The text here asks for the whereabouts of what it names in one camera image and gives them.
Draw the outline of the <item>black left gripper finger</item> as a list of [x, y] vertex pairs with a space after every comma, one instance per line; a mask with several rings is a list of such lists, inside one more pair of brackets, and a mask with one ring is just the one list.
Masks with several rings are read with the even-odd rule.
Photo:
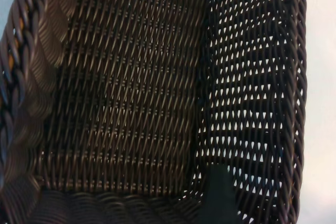
[[233, 180], [223, 164], [210, 167], [203, 202], [203, 223], [240, 223]]

